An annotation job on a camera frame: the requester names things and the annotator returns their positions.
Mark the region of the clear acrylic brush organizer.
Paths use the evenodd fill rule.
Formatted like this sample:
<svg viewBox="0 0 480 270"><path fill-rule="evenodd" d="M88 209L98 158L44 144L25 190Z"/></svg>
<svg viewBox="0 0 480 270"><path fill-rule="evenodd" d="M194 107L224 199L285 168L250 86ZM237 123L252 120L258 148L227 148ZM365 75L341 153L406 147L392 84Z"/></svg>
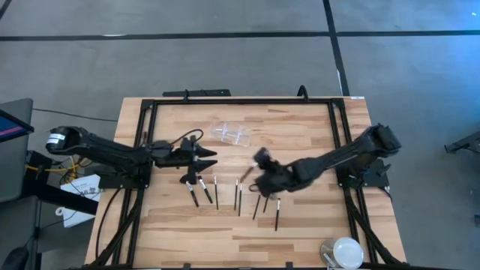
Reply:
<svg viewBox="0 0 480 270"><path fill-rule="evenodd" d="M249 146L251 128L239 121L216 121L210 125L211 135L233 146Z"/></svg>

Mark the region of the black aluminium rig frame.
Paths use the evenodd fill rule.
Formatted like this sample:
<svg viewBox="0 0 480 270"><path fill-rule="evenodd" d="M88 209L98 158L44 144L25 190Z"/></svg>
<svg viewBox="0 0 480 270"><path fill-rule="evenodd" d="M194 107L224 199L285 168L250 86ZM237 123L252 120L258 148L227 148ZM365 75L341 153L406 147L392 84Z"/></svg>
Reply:
<svg viewBox="0 0 480 270"><path fill-rule="evenodd" d="M213 122L242 122L251 128L250 145L230 145L215 139ZM213 199L195 187L199 208L186 186L183 169L154 169L143 197L133 266L136 268L320 267L320 245L348 236L350 225L344 193L334 171L325 172L307 189L279 196L280 217L275 231L276 202L260 200L244 190L241 216L234 210L235 182L251 165L254 153L266 147L288 164L316 157L357 137L371 123L365 100L340 97L332 105L311 98L161 98L154 108L138 97L124 99L114 139L132 146L151 131L153 140L173 141L182 134L204 131L200 145L217 152L217 163L202 176ZM219 210L215 205L217 176Z"/></svg>

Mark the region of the grey furniture panel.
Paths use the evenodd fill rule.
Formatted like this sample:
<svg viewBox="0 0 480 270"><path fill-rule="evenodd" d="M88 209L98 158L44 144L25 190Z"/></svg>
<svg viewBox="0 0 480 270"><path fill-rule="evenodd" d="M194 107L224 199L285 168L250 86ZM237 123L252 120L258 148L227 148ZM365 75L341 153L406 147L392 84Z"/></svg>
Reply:
<svg viewBox="0 0 480 270"><path fill-rule="evenodd" d="M31 125L33 100L23 98L0 103L0 110ZM20 197L29 135L0 142L0 203Z"/></svg>

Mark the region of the black desk bar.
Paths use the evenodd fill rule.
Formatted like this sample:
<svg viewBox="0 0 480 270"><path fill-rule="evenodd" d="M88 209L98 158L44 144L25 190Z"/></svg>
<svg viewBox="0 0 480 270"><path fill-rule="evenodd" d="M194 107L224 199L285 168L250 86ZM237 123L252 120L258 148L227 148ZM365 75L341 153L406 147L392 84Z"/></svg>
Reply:
<svg viewBox="0 0 480 270"><path fill-rule="evenodd" d="M33 196L42 202L90 215L95 214L98 209L98 202L48 184L51 174L65 174L71 171L67 168L54 168L55 165L59 164L59 162L55 162L36 151L28 151L20 197Z"/></svg>

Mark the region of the black power strip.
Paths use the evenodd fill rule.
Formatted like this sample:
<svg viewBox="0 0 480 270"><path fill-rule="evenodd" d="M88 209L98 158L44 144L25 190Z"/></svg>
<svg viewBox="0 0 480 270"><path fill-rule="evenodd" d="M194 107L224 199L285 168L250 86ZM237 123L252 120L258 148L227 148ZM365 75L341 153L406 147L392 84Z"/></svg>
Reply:
<svg viewBox="0 0 480 270"><path fill-rule="evenodd" d="M182 97L184 91L165 91L162 96L165 98ZM230 97L231 93L229 89L200 89L200 90L188 90L190 97Z"/></svg>

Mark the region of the monitor with blue screen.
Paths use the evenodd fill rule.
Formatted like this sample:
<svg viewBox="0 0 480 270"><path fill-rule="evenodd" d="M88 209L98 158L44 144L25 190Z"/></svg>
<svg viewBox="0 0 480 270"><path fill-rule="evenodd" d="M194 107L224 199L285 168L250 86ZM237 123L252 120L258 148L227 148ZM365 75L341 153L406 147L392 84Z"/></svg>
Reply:
<svg viewBox="0 0 480 270"><path fill-rule="evenodd" d="M29 135L34 131L30 124L0 109L0 143Z"/></svg>

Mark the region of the black stand foot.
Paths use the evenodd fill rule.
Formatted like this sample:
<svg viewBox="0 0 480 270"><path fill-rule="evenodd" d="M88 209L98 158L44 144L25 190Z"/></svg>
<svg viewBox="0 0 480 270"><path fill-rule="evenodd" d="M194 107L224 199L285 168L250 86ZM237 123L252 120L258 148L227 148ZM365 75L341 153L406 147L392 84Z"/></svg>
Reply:
<svg viewBox="0 0 480 270"><path fill-rule="evenodd" d="M456 142L444 145L445 151L454 154L459 150L468 150L476 154L480 154L480 131L465 136Z"/></svg>

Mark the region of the white round lid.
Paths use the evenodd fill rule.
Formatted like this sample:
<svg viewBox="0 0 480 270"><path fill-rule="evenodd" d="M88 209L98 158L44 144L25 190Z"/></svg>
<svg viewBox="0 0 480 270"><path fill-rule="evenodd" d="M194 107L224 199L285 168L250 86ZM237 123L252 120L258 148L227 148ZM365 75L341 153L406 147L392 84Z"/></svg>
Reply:
<svg viewBox="0 0 480 270"><path fill-rule="evenodd" d="M359 269L364 260L362 246L353 238L339 238L333 246L336 267L346 270Z"/></svg>

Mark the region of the dark rounded floor object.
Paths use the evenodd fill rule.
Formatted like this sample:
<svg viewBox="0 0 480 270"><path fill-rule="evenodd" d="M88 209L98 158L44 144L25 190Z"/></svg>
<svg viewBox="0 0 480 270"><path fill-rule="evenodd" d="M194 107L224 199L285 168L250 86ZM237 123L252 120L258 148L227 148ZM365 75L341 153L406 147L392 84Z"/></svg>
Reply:
<svg viewBox="0 0 480 270"><path fill-rule="evenodd" d="M29 251L26 247L14 248L4 260L1 270L25 270L29 259Z"/></svg>

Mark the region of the metal cup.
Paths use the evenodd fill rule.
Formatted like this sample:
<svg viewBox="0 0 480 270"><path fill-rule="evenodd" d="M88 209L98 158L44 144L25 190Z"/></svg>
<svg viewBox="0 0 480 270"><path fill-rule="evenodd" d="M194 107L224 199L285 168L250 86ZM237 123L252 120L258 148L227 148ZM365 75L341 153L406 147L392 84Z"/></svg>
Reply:
<svg viewBox="0 0 480 270"><path fill-rule="evenodd" d="M322 261L331 268L338 268L340 267L340 264L338 261L335 259L335 243L337 239L336 238L330 238L325 240L319 249L319 254L322 259Z"/></svg>

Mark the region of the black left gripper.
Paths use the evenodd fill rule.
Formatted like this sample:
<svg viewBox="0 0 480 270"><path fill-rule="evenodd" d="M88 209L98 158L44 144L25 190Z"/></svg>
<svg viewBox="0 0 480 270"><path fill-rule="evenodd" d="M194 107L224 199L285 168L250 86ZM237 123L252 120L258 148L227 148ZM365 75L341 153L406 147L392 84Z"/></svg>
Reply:
<svg viewBox="0 0 480 270"><path fill-rule="evenodd" d="M152 144L152 160L156 167L187 167L186 174L180 179L183 184L189 181L192 185L196 185L197 172L201 173L217 163L216 160L197 160L197 157L207 158L217 154L216 151L203 148L200 144L195 145L194 151L182 151L180 146L174 148L173 144L166 140L159 140Z"/></svg>

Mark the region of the white printed paper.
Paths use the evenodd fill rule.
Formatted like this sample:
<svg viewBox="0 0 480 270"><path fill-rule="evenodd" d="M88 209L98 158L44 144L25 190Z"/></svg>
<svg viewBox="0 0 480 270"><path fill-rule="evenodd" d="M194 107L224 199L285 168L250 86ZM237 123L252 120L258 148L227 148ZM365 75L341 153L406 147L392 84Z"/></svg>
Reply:
<svg viewBox="0 0 480 270"><path fill-rule="evenodd" d="M70 184L62 184L60 188L72 194L94 200L96 202L101 198L101 189L99 188L99 175L89 175L73 180ZM58 207L55 215L63 218L65 228L74 227L93 219L93 214L86 214L65 207Z"/></svg>

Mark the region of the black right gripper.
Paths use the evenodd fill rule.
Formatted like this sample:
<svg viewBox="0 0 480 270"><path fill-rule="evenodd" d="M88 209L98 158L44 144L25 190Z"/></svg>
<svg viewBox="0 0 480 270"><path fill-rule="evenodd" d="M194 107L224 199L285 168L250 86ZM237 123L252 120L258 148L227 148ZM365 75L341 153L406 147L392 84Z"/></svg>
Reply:
<svg viewBox="0 0 480 270"><path fill-rule="evenodd" d="M299 191L312 184L311 178L303 179L288 166L274 160L265 147L256 152L253 160L261 170L264 170L263 179L258 181L258 191L264 197L271 197L281 191Z"/></svg>

